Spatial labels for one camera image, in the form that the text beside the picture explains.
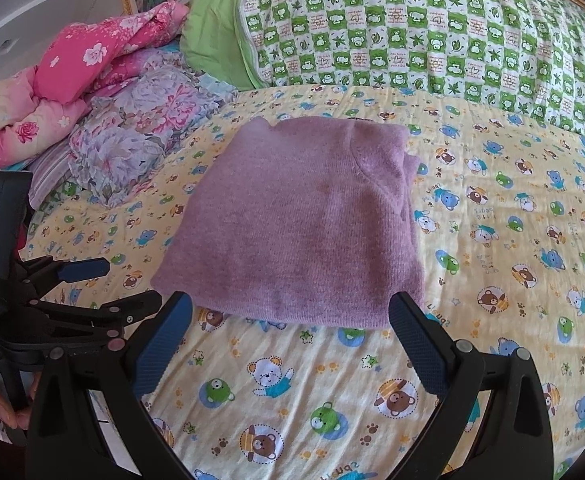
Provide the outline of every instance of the folded blanket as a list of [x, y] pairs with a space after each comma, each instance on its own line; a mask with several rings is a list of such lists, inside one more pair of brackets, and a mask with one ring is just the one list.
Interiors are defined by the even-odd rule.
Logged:
[[93, 99], [92, 113], [70, 136], [69, 166], [77, 183], [102, 205], [125, 202], [186, 132], [223, 103], [196, 85], [194, 73], [170, 64], [112, 99]]
[[391, 296], [423, 296], [407, 129], [312, 117], [235, 135], [197, 185], [152, 279], [252, 319], [387, 326]]
[[32, 95], [35, 67], [0, 81], [0, 129], [34, 112], [39, 99]]
[[67, 105], [42, 99], [34, 112], [0, 131], [0, 169], [33, 158], [59, 142], [87, 109], [81, 99]]
[[147, 12], [108, 18], [98, 25], [68, 25], [44, 53], [34, 78], [35, 95], [61, 104], [74, 101], [114, 58], [174, 38], [186, 15], [188, 7], [164, 2]]

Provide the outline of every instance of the green checkered quilt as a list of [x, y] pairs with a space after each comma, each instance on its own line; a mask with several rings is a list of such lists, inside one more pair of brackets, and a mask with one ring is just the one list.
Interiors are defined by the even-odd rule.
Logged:
[[585, 135], [585, 10], [568, 0], [243, 0], [264, 84], [463, 96]]

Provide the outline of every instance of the green pillow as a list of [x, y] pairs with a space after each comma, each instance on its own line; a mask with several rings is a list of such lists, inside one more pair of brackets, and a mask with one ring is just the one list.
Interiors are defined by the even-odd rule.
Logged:
[[237, 23], [241, 2], [191, 0], [179, 46], [192, 68], [243, 91], [264, 85], [248, 68], [253, 65], [253, 53], [242, 24]]

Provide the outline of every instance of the pink floral blanket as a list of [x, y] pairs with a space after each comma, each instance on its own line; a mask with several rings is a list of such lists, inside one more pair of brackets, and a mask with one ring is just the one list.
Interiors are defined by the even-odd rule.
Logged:
[[172, 40], [187, 15], [186, 6], [164, 2], [134, 16], [61, 30], [39, 66], [0, 81], [0, 169], [66, 137], [90, 110], [93, 95], [113, 95], [140, 74], [146, 56], [136, 51]]

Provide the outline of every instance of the folded sweater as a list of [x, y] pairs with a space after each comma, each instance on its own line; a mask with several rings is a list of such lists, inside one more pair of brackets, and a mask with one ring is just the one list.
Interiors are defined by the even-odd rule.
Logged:
[[310, 117], [244, 125], [192, 195], [152, 285], [252, 319], [387, 326], [423, 296], [404, 126]]

